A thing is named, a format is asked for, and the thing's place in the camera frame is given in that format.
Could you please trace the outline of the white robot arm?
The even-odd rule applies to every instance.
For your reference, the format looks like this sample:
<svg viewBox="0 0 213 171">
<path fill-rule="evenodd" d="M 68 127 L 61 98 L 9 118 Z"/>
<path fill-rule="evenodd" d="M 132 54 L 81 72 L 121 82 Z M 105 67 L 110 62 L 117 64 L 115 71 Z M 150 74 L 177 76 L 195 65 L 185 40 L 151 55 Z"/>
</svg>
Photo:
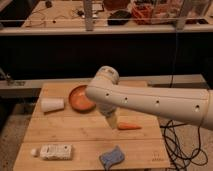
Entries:
<svg viewBox="0 0 213 171">
<path fill-rule="evenodd" d="M 213 90 L 129 87 L 118 82 L 118 72 L 102 66 L 86 88 L 86 96 L 111 127 L 121 107 L 213 130 Z"/>
</svg>

